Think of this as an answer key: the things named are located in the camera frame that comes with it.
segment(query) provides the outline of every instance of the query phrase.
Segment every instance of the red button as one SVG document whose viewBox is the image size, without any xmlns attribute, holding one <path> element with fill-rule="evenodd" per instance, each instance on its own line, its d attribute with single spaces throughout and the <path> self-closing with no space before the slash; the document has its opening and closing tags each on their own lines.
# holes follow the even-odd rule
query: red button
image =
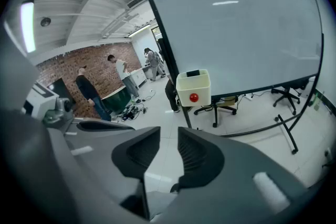
<svg viewBox="0 0 336 224">
<path fill-rule="evenodd" d="M 192 94 L 190 94 L 190 101 L 192 101 L 192 102 L 197 102 L 198 101 L 198 94 L 197 93 L 192 93 Z"/>
</svg>

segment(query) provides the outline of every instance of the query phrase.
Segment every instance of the floor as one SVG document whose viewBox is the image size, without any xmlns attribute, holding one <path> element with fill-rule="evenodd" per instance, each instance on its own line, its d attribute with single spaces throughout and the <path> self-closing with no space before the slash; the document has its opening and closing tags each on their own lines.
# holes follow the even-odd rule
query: floor
<svg viewBox="0 0 336 224">
<path fill-rule="evenodd" d="M 183 112 L 173 113 L 164 88 L 168 78 L 159 78 L 156 82 L 147 81 L 140 87 L 142 99 L 153 96 L 143 104 L 148 108 L 146 114 L 139 114 L 138 118 L 123 124 L 140 129 L 148 126 L 161 127 L 160 149 L 145 174 L 146 191 L 158 190 L 169 192 L 171 187 L 183 175 L 182 159 L 177 151 L 177 127 L 187 127 Z M 236 115 L 220 109 L 218 113 L 218 127 L 213 128 L 214 111 L 201 112 L 197 116 L 193 108 L 189 112 L 192 128 L 199 128 L 215 135 L 241 133 L 255 130 L 275 123 L 274 118 L 280 114 L 283 119 L 292 116 L 292 108 L 288 100 L 282 100 L 274 108 L 272 105 L 281 95 L 265 92 L 262 96 L 254 96 L 250 101 L 239 97 L 239 107 Z M 299 112 L 305 103 L 295 102 Z M 318 111 L 313 107 L 307 108 L 298 124 L 293 128 L 292 135 L 297 143 L 299 152 L 292 155 L 293 145 L 284 127 L 234 137 L 237 141 L 248 143 L 293 173 L 306 187 L 310 187 L 322 178 L 328 168 L 322 168 L 328 160 L 324 152 L 335 142 L 336 117 L 330 115 L 327 108 L 320 104 Z"/>
</svg>

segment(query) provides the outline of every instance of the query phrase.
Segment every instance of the brick wall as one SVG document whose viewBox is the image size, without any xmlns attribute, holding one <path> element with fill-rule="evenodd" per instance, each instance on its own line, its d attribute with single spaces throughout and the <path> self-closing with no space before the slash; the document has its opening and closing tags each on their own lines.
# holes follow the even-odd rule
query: brick wall
<svg viewBox="0 0 336 224">
<path fill-rule="evenodd" d="M 86 77 L 97 89 L 100 97 L 105 97 L 123 86 L 115 64 L 107 61 L 107 56 L 113 54 L 128 63 L 127 70 L 141 68 L 139 59 L 131 43 L 107 44 L 98 47 L 87 47 L 73 50 L 67 54 L 56 56 L 37 65 L 40 71 L 38 82 L 44 86 L 62 78 L 72 97 L 76 101 L 73 107 L 75 116 L 99 118 L 95 109 L 88 105 L 87 100 L 79 91 L 75 79 L 78 67 L 87 65 Z"/>
</svg>

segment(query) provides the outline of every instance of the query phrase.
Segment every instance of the green table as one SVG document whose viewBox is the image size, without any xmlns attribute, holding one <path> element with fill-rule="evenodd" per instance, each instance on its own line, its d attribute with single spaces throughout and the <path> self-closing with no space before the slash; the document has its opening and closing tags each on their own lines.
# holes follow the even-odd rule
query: green table
<svg viewBox="0 0 336 224">
<path fill-rule="evenodd" d="M 131 95 L 128 93 L 126 87 L 123 86 L 102 98 L 102 100 L 107 109 L 119 114 L 131 100 Z"/>
</svg>

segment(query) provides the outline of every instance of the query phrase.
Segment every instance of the ceiling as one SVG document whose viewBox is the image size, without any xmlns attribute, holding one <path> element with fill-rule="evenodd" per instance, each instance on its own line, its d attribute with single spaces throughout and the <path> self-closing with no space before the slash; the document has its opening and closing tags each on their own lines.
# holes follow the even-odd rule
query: ceiling
<svg viewBox="0 0 336 224">
<path fill-rule="evenodd" d="M 23 1 L 26 0 L 8 2 L 5 20 L 19 45 L 25 48 L 19 12 Z M 34 0 L 36 50 L 27 57 L 36 64 L 81 47 L 130 41 L 128 34 L 155 18 L 148 1 L 131 9 L 129 1 Z M 51 18 L 47 27 L 40 24 L 44 17 Z"/>
</svg>

